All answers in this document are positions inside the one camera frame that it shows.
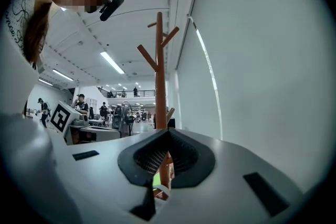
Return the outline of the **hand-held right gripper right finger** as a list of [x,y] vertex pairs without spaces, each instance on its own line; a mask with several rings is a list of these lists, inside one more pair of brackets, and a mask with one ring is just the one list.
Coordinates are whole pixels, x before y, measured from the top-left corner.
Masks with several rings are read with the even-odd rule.
[[196,187],[172,189],[155,224],[282,224],[295,213],[303,193],[280,170],[242,146],[180,133],[212,150],[214,169]]

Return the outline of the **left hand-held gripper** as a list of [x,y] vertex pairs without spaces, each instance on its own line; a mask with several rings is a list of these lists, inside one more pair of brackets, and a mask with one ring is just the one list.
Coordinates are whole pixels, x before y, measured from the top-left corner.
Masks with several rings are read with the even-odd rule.
[[104,142],[122,137],[118,130],[94,126],[93,120],[61,101],[53,110],[50,123],[63,136],[67,145]]

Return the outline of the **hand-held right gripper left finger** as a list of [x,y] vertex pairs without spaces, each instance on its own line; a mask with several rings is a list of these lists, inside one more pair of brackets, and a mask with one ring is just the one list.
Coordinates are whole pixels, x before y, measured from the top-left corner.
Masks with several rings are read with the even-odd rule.
[[81,224],[163,224],[160,214],[145,221],[131,213],[142,203],[146,189],[130,184],[118,167],[119,154],[152,131],[80,145],[66,145],[53,130],[48,134],[57,174],[80,212]]

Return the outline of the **brown wooden coat rack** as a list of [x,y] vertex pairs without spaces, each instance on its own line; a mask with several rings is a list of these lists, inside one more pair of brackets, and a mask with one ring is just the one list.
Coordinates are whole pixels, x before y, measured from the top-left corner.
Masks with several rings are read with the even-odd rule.
[[158,12],[156,21],[148,27],[156,27],[155,33],[155,59],[153,59],[147,50],[138,45],[137,49],[145,60],[149,63],[155,73],[155,122],[156,130],[149,143],[145,145],[141,152],[145,155],[141,160],[150,168],[155,169],[154,174],[160,173],[161,184],[170,189],[170,164],[172,159],[169,157],[169,132],[167,122],[171,118],[175,109],[166,110],[166,90],[165,90],[165,69],[164,69],[164,48],[174,35],[179,31],[175,27],[169,34],[163,33],[162,13]]

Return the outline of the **person's white dotted shirt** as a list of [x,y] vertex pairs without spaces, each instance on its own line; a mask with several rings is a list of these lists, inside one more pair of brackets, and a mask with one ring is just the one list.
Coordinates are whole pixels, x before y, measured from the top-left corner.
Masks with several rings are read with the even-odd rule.
[[22,114],[38,80],[34,62],[26,59],[24,38],[36,0],[10,0],[0,19],[0,107],[2,114]]

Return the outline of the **black mezzanine railing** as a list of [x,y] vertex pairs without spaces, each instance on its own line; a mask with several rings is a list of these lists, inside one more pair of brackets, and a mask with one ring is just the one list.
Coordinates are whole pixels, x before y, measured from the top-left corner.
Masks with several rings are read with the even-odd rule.
[[98,91],[106,98],[153,98],[155,97],[155,90],[138,90],[136,95],[134,95],[134,91],[128,91],[123,89],[121,91],[112,91],[105,90],[103,87],[97,87]]

